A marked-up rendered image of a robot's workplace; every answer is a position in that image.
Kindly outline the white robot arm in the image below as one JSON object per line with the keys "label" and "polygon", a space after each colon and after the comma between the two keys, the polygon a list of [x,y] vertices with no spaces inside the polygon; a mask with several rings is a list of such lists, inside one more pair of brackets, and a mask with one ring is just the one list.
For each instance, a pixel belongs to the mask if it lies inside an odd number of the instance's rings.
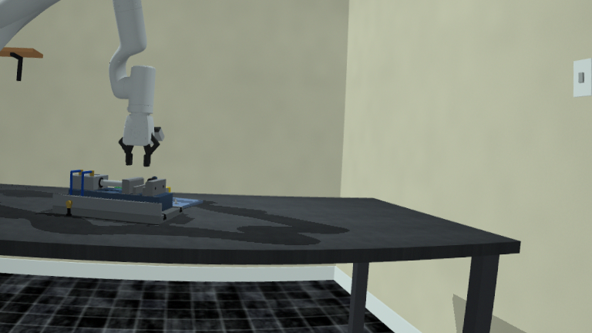
{"label": "white robot arm", "polygon": [[[0,51],[29,22],[60,0],[0,0]],[[147,39],[141,0],[113,0],[119,48],[109,63],[109,80],[118,99],[128,99],[128,113],[153,113],[156,69],[133,66],[130,77],[126,62],[146,49]]]}

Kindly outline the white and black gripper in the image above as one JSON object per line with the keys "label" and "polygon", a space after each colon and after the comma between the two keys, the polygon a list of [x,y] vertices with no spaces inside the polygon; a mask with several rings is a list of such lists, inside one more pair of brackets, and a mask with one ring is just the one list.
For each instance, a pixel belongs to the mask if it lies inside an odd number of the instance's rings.
{"label": "white and black gripper", "polygon": [[126,154],[127,166],[133,165],[133,154],[131,153],[133,147],[143,146],[146,153],[143,158],[143,166],[149,167],[151,155],[160,145],[154,137],[153,117],[145,114],[130,114],[127,116],[123,137],[119,140],[119,144]]}

